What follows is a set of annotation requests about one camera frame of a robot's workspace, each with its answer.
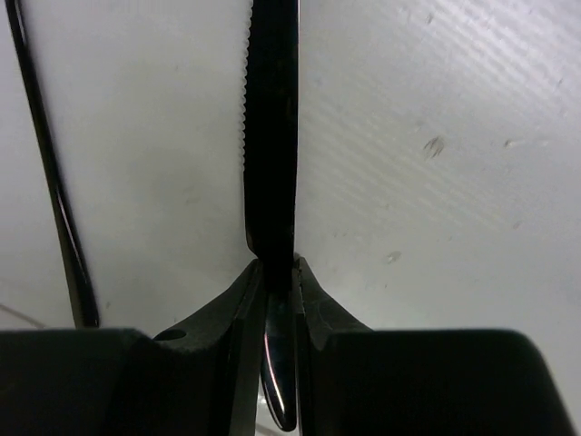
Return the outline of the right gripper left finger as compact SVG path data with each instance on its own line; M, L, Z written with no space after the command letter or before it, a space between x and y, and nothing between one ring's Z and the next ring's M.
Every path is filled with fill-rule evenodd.
M155 336L172 353L158 434L254 434L265 305L254 260L226 291Z

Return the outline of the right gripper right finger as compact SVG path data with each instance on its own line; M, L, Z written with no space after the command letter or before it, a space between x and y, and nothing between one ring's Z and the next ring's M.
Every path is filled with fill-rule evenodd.
M369 332L320 285L307 260L296 255L292 268L296 390L302 435L339 435L347 374L341 373L337 339Z

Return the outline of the dark metal fork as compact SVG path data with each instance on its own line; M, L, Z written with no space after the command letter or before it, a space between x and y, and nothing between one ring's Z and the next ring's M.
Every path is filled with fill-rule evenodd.
M97 299L61 174L58 154L54 147L54 139L26 32L24 5L21 1L6 0L5 10L53 209L74 325L77 328L98 328L101 325L101 317Z

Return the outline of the dark metal knife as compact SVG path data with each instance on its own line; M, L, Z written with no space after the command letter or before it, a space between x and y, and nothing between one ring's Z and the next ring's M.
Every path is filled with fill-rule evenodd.
M274 422L297 425L291 270L298 154L299 4L251 5L243 104L247 244L263 265L261 383Z

